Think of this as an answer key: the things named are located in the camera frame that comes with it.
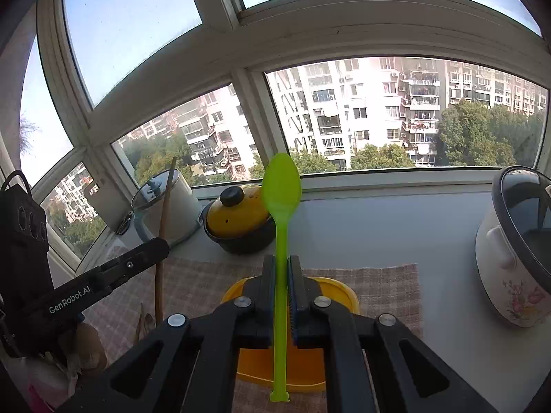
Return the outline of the left gloved hand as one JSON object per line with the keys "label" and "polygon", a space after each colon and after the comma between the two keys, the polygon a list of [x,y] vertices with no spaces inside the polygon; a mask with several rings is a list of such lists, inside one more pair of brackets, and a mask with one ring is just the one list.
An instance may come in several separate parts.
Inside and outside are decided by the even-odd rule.
{"label": "left gloved hand", "polygon": [[48,351],[36,357],[12,358],[1,351],[1,362],[33,412],[54,412],[107,367],[98,331],[86,322],[63,338],[59,356]]}

